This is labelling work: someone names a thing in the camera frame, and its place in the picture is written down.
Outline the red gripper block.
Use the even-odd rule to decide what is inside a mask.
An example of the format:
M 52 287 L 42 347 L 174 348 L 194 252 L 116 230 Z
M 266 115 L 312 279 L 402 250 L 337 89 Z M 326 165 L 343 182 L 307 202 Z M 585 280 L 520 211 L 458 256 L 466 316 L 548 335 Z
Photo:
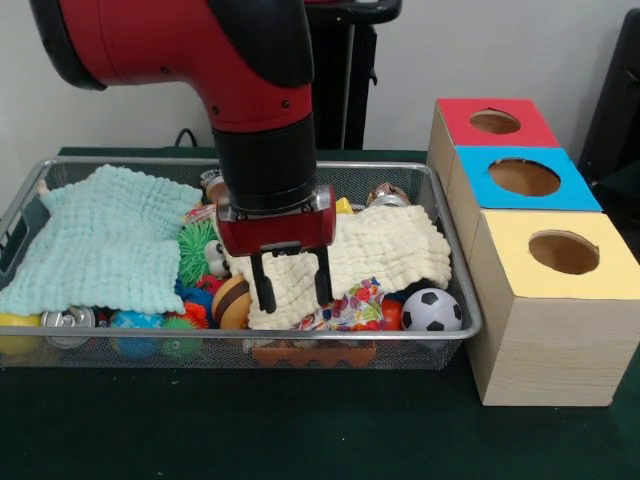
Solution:
M 238 219 L 237 212 L 228 205 L 219 205 L 216 227 L 223 246 L 231 256 L 252 255 L 252 273 L 261 311 L 271 314 L 277 308 L 273 286 L 265 273 L 262 257 L 264 254 L 270 255 L 271 251 L 292 248 L 301 251 L 314 249 L 318 260 L 314 276 L 317 301 L 320 305 L 333 301 L 326 246 L 333 242 L 335 236 L 334 206 L 319 211 Z

